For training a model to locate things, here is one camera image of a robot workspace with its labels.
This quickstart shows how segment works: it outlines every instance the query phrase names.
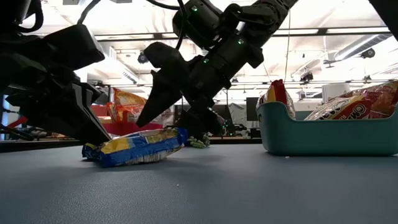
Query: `ceiling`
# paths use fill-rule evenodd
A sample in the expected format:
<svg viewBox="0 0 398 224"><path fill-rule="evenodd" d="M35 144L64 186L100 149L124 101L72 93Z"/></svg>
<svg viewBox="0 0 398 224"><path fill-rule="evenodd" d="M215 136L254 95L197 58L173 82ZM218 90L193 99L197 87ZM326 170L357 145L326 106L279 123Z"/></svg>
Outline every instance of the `ceiling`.
<svg viewBox="0 0 398 224"><path fill-rule="evenodd" d="M161 1L165 4L177 5L177 1ZM44 26L36 34L45 35L68 27L78 20L82 10L90 0L80 0L78 5L64 5L63 2L73 0L42 1L44 10ZM239 5L250 5L254 1L212 0L212 3L224 10L232 2ZM149 4L145 0L133 0L132 3L116 4L109 0L102 0L88 14L85 25L94 33L101 34L148 34L156 32L172 32L172 18L175 11L162 9ZM26 19L23 26L29 27L34 18ZM368 0L300 0L290 12L281 29L303 29L319 27L371 27L384 26L378 14ZM314 80L360 80L365 75L374 75L373 79L395 77L395 60L398 43L394 38L387 39L373 48L376 50L374 58L353 57L334 63L331 68L323 64L325 59L351 45L354 41L364 38L363 35L333 35L316 37L273 37L264 46L264 64L256 69L245 65L236 75L239 82L268 82L285 78L286 81L298 81L306 70L314 73ZM174 46L176 40L163 40ZM126 41L102 43L105 49L112 47L116 51L115 58L120 64L109 62L99 63L90 68L88 79L103 80L112 84L131 84L123 77L124 69L129 70L141 83L151 83L150 70L154 69L150 63L139 64L137 56L152 41ZM199 49L191 40L184 40L180 49L185 60L190 60ZM257 85L236 86L245 90L246 95L258 95ZM150 89L130 88L131 91L148 93Z"/></svg>

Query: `teal plastic bin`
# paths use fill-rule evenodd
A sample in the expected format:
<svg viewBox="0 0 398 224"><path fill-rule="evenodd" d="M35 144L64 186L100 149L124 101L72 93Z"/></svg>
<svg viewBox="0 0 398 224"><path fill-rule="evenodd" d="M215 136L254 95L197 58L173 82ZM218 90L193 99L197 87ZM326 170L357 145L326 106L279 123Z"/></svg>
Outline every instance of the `teal plastic bin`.
<svg viewBox="0 0 398 224"><path fill-rule="evenodd" d="M295 121L283 103L257 109L262 145L278 156L398 154L398 113L387 119Z"/></svg>

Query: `blue chip bag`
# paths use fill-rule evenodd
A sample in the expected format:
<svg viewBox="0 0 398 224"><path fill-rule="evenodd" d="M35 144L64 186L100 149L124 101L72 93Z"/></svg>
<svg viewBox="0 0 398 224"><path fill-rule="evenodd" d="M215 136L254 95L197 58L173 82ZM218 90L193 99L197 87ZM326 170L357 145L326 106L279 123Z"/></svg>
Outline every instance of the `blue chip bag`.
<svg viewBox="0 0 398 224"><path fill-rule="evenodd" d="M140 131L110 140L102 146L83 146L87 159L101 161L103 167L157 162L187 144L188 131L182 128Z"/></svg>

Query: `gray table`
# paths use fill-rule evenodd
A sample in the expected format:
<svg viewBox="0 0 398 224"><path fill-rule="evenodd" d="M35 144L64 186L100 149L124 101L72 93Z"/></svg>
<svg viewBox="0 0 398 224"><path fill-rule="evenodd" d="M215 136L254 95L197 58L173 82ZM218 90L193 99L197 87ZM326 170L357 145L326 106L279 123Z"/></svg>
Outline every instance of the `gray table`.
<svg viewBox="0 0 398 224"><path fill-rule="evenodd" d="M0 154L0 223L397 222L396 157L286 159L233 145L103 169L80 147Z"/></svg>

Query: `green object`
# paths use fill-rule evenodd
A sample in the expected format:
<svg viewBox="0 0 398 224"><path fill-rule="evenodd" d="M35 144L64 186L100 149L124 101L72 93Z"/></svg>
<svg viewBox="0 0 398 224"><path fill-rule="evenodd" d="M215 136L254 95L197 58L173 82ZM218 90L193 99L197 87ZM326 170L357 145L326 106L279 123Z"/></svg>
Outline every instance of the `green object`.
<svg viewBox="0 0 398 224"><path fill-rule="evenodd" d="M262 145L279 156L391 156L398 153L398 112L387 119L292 120L281 102L257 109Z"/></svg>

